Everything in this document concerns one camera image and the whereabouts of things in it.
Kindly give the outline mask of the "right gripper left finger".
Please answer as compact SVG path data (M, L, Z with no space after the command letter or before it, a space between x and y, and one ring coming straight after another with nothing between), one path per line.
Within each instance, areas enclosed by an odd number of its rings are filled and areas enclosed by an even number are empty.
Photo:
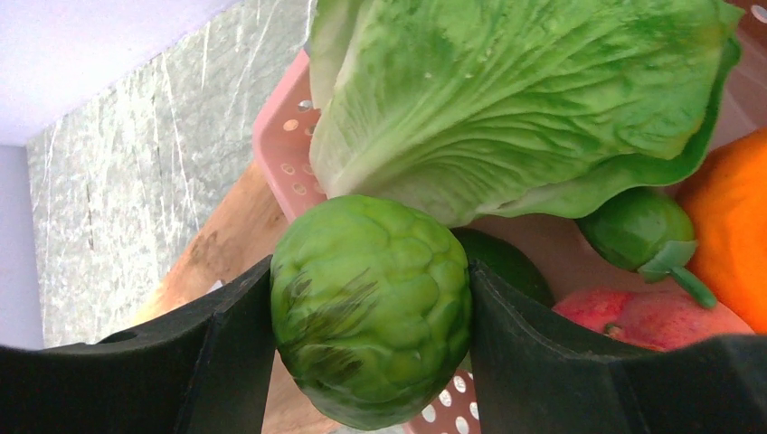
M267 259L95 344L1 350L4 433L258 433L275 355Z

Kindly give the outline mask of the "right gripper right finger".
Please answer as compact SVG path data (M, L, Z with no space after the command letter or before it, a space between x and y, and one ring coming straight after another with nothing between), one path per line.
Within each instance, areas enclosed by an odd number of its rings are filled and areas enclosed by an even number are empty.
M763 433L766 339L654 352L559 316L469 266L470 358L485 433Z

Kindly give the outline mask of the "red orange fake peach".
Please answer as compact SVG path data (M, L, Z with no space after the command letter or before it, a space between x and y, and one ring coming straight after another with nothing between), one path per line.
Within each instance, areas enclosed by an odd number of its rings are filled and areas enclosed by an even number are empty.
M597 287L572 293L553 311L595 333L657 351L676 350L715 335L754 333L728 307L701 307L682 290Z

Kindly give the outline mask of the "bumpy green fake fruit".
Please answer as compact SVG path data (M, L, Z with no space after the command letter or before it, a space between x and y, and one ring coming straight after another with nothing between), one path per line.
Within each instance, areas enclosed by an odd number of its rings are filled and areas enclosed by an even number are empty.
M388 428L431 403L469 351L467 255L424 212L339 196L279 240L270 312L281 361L320 413Z

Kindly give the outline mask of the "orange fake fruit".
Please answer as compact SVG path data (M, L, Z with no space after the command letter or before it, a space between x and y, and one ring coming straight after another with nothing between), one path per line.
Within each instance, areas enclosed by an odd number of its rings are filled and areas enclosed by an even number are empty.
M680 186L698 247L687 267L750 328L766 333L766 130L718 147Z

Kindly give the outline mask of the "green fake lettuce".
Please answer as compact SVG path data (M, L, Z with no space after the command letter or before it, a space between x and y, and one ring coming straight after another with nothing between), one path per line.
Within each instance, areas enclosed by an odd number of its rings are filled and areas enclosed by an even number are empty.
M448 226L583 217L702 163L742 8L726 1L319 1L309 149L328 197Z

